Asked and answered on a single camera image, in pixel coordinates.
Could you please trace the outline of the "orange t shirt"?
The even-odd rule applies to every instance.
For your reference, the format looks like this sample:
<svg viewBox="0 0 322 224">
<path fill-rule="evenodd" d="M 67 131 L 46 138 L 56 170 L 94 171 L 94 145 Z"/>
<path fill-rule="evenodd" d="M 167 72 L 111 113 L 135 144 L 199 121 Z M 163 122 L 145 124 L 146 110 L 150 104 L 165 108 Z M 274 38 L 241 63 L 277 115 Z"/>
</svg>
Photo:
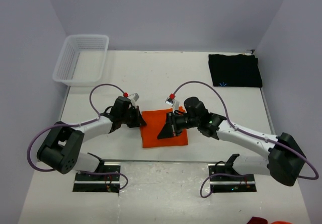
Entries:
<svg viewBox="0 0 322 224">
<path fill-rule="evenodd" d="M 140 128 L 143 148 L 188 145 L 188 134 L 186 130 L 180 136 L 174 138 L 157 139 L 158 134 L 165 124 L 166 114 L 170 112 L 172 112 L 172 109 L 142 112 L 142 118 L 146 123 L 146 126 Z"/>
</svg>

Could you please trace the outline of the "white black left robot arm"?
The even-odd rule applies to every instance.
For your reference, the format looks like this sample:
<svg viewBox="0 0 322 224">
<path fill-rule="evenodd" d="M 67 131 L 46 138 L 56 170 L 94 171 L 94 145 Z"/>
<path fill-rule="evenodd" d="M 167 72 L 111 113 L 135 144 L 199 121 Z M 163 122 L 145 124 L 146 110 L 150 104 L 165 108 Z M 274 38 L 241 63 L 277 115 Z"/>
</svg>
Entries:
<svg viewBox="0 0 322 224">
<path fill-rule="evenodd" d="M 103 160 L 90 153 L 81 153 L 83 143 L 100 135 L 110 134 L 125 124 L 129 128 L 145 126 L 139 107 L 139 95 L 119 96 L 110 112 L 85 125 L 55 124 L 37 151 L 37 159 L 54 170 L 66 174 L 72 170 L 85 172 L 93 180 L 104 176 Z"/>
</svg>

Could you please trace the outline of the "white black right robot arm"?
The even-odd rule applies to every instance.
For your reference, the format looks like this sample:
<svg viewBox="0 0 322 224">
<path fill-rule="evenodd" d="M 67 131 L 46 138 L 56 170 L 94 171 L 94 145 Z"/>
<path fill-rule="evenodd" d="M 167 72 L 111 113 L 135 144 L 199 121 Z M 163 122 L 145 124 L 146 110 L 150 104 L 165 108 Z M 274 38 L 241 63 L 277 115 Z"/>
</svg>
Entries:
<svg viewBox="0 0 322 224">
<path fill-rule="evenodd" d="M 173 110 L 166 114 L 158 139 L 177 137 L 186 129 L 197 128 L 205 137 L 231 142 L 260 155 L 262 160 L 256 162 L 260 174 L 270 175 L 285 186 L 293 186 L 299 178 L 306 157 L 293 136 L 260 133 L 235 124 L 227 115 L 209 112 L 197 97 L 184 101 L 185 112 L 179 110 L 174 96 L 167 98 L 166 103 Z"/>
</svg>

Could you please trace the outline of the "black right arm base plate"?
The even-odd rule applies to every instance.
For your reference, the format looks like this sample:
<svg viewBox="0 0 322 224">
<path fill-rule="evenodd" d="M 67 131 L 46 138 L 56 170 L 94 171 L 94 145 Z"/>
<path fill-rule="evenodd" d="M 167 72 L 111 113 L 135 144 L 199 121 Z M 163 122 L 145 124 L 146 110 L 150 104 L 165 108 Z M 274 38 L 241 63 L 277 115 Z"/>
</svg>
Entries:
<svg viewBox="0 0 322 224">
<path fill-rule="evenodd" d="M 212 193 L 240 193 L 240 192 L 257 192 L 254 175 L 246 177 L 238 177 L 239 174 L 233 169 L 225 169 L 223 163 L 219 165 L 208 166 L 209 175 L 224 173 L 233 175 L 229 176 L 214 176 L 211 177 L 210 190 Z"/>
</svg>

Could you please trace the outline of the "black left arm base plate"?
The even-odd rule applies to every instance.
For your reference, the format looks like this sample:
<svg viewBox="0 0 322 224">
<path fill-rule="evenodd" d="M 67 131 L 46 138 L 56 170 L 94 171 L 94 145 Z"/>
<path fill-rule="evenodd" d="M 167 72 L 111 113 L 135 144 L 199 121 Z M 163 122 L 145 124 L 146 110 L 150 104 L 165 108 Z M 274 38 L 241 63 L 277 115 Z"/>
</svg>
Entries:
<svg viewBox="0 0 322 224">
<path fill-rule="evenodd" d="M 119 175 L 90 175 L 76 173 L 73 192 L 119 193 Z"/>
</svg>

